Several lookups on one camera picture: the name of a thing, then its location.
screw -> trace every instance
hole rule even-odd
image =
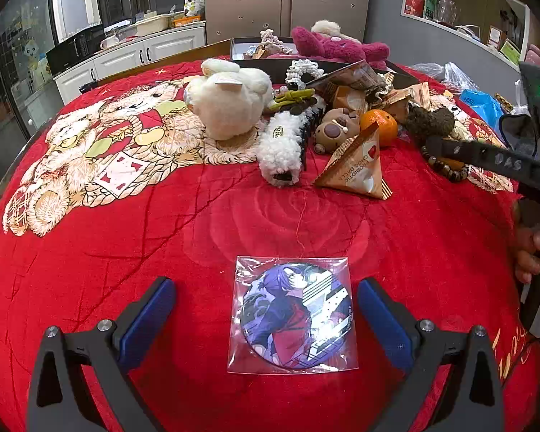
[[[98,328],[98,331],[108,331],[112,327],[112,320],[100,320],[96,327]]]
[[[476,325],[474,327],[474,334],[476,334],[479,337],[486,336],[486,328],[484,328],[482,325]]]
[[[426,331],[426,333],[430,333],[430,331],[434,331],[434,328],[436,328],[436,325],[434,325],[434,322],[432,320],[423,319],[420,321],[420,328],[422,331]]]
[[[47,337],[54,337],[58,334],[58,327],[55,327],[54,325],[52,325],[51,327],[48,327],[46,329],[46,336]]]

mug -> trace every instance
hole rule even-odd
[[[107,37],[106,39],[104,39],[102,42],[100,42],[100,48],[102,50],[104,49],[107,49],[107,48],[110,48],[116,44],[119,43],[119,40],[116,36],[112,36],[112,37]]]

brown plush toy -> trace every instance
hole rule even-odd
[[[318,154],[331,154],[336,148],[360,133],[360,117],[349,109],[332,109],[327,112],[314,138],[314,151]]]

pink plush toy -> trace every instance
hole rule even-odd
[[[381,42],[357,44],[341,37],[325,37],[300,26],[292,29],[292,39],[298,53],[304,57],[341,59],[347,63],[366,60],[372,68],[377,69],[386,70],[386,59],[390,54],[390,48]]]

microwave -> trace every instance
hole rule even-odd
[[[102,24],[88,27],[46,53],[52,76],[56,76],[78,63],[89,59],[100,50],[100,42],[106,38]]]

